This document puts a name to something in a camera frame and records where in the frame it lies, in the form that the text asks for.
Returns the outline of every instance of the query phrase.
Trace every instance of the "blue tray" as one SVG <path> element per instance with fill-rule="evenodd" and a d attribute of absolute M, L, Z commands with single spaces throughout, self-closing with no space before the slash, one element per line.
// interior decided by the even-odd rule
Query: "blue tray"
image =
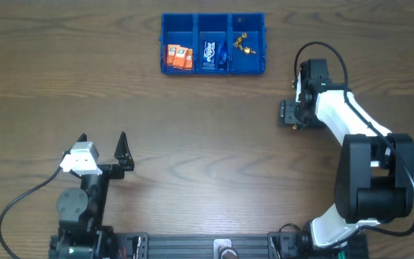
<path fill-rule="evenodd" d="M 260 74 L 266 68 L 266 27 L 265 14 L 162 14 L 161 26 L 161 72 L 167 75 L 221 75 L 221 74 Z M 257 51 L 257 54 L 244 54 L 233 47 L 238 36 L 247 32 L 243 46 Z M 224 41 L 228 50 L 226 68 L 218 69 L 218 56 L 215 69 L 203 68 L 203 42 Z M 193 69 L 184 71 L 165 65 L 167 45 L 176 44 L 193 49 Z"/>

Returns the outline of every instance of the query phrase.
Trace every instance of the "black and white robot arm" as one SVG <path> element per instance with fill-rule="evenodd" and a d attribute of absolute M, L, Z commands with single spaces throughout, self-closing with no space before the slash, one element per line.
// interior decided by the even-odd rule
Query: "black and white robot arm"
<path fill-rule="evenodd" d="M 308 43 L 298 52 L 295 66 L 301 51 L 313 44 L 324 45 L 337 55 L 344 69 L 345 82 L 331 82 L 325 59 L 307 60 L 300 64 L 300 73 L 294 81 L 296 98 L 280 104 L 281 126 L 292 126 L 294 130 L 328 127 L 341 144 L 335 204 L 306 224 L 303 230 L 308 236 L 306 254 L 343 247 L 350 237 L 362 230 L 409 235 L 414 231 L 414 223 L 405 232 L 391 232 L 377 225 L 411 213 L 413 140 L 406 134 L 391 133 L 360 107 L 347 86 L 346 66 L 331 46 L 323 42 Z M 389 173 L 373 177 L 371 167 L 386 169 Z"/>

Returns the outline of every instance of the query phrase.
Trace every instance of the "gold wrapped candy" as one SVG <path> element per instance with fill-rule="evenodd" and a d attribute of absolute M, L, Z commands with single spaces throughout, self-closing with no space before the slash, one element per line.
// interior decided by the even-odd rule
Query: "gold wrapped candy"
<path fill-rule="evenodd" d="M 242 47 L 242 42 L 247 38 L 247 32 L 243 32 L 241 36 L 237 37 L 236 42 L 233 43 L 234 47 L 239 48 L 244 51 L 245 54 L 257 54 L 256 51 L 252 50 L 250 47 Z"/>

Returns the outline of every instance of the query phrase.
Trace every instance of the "orange packet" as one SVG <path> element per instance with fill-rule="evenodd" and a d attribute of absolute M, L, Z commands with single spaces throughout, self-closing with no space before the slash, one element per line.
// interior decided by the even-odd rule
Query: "orange packet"
<path fill-rule="evenodd" d="M 173 67 L 184 69 L 186 54 L 188 54 L 188 49 L 186 47 L 177 47 L 175 50 L 175 57 L 173 58 Z"/>
<path fill-rule="evenodd" d="M 193 49 L 188 49 L 185 59 L 185 70 L 193 69 Z"/>
<path fill-rule="evenodd" d="M 167 58 L 165 59 L 165 64 L 172 65 L 173 58 L 175 57 L 175 50 L 179 45 L 169 44 L 167 45 Z"/>

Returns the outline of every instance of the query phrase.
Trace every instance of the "wood grain surface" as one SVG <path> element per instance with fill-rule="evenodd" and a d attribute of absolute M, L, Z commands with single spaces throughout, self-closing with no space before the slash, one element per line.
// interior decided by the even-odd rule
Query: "wood grain surface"
<path fill-rule="evenodd" d="M 162 75 L 162 12 L 264 12 L 266 73 Z M 293 58 L 313 40 L 343 55 L 367 112 L 414 139 L 414 0 L 0 1 L 0 213 L 49 177 L 82 132 L 112 162 L 124 130 L 136 170 L 110 185 L 104 224 L 117 232 L 267 233 L 322 215 L 339 144 L 328 129 L 277 123 L 279 101 L 295 94 Z M 300 60 L 323 57 L 341 81 L 322 47 Z M 60 174 L 7 214 L 18 256 L 47 257 L 57 197 L 73 186 Z M 414 234 L 368 235 L 372 258 L 414 258 Z"/>

